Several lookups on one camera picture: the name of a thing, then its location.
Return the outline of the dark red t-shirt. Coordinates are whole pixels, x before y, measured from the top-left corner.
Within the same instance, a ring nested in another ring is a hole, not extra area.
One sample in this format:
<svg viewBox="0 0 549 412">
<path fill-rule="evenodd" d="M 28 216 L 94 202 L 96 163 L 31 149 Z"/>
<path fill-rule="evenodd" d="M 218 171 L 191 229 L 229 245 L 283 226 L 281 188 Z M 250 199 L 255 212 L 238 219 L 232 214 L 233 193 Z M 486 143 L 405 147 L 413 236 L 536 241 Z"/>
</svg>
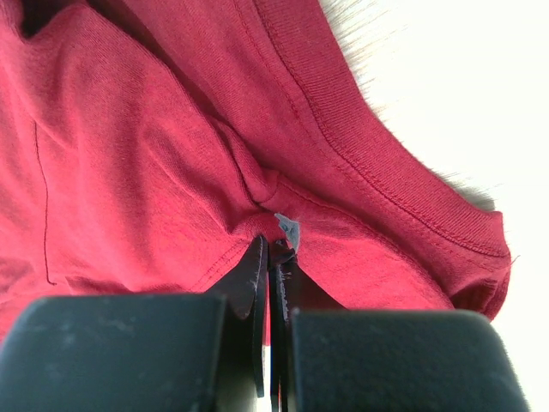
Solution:
<svg viewBox="0 0 549 412">
<path fill-rule="evenodd" d="M 280 215 L 346 307 L 504 303 L 501 214 L 383 126 L 317 2 L 2 2 L 2 332 L 42 296 L 201 292 Z"/>
</svg>

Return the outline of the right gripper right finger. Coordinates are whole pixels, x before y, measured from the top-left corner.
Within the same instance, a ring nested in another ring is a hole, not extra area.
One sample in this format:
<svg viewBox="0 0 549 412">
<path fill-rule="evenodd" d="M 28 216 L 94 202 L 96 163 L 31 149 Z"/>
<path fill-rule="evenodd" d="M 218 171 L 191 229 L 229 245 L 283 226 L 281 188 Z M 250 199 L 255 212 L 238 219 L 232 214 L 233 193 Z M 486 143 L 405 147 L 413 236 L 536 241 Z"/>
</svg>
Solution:
<svg viewBox="0 0 549 412">
<path fill-rule="evenodd" d="M 347 310 L 269 252 L 274 411 L 525 411 L 504 345 L 474 312 Z"/>
</svg>

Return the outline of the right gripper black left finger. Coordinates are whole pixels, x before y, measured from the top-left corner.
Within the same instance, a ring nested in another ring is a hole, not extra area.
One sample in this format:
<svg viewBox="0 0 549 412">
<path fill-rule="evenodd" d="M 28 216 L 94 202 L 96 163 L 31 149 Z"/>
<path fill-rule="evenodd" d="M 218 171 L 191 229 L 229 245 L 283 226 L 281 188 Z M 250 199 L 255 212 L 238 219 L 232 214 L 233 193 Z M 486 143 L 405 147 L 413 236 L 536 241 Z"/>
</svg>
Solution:
<svg viewBox="0 0 549 412">
<path fill-rule="evenodd" d="M 268 244 L 201 294 L 36 300 L 1 347 L 4 411 L 252 411 Z"/>
</svg>

